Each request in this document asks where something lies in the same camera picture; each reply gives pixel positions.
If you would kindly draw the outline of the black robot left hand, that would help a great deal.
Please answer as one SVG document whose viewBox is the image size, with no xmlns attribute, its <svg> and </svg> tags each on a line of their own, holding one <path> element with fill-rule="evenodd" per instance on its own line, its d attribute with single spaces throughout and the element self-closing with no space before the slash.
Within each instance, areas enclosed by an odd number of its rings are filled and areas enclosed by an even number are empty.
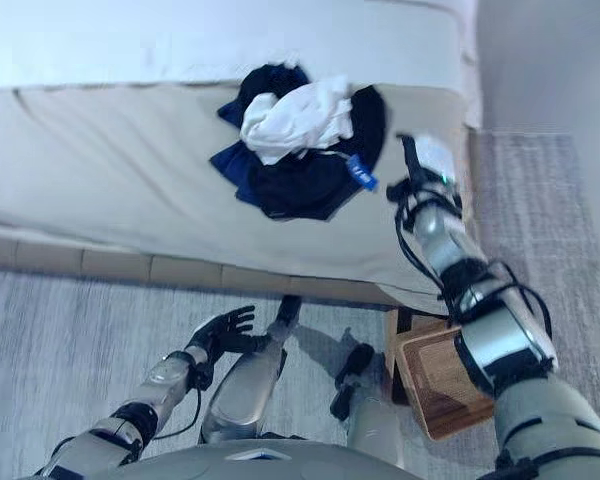
<svg viewBox="0 0 600 480">
<path fill-rule="evenodd" d="M 200 324 L 185 351 L 199 363 L 215 364 L 225 353 L 260 351 L 268 342 L 266 335 L 253 336 L 255 306 L 247 305 L 211 317 Z"/>
</svg>

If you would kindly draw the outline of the silver robot right hand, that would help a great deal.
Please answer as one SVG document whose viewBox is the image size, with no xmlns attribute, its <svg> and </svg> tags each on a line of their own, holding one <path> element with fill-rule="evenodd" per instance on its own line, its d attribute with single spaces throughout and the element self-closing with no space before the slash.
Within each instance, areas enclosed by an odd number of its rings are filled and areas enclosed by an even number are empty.
<svg viewBox="0 0 600 480">
<path fill-rule="evenodd" d="M 397 133 L 414 191 L 437 186 L 450 197 L 457 193 L 454 156 L 444 142 L 428 134 Z"/>
</svg>

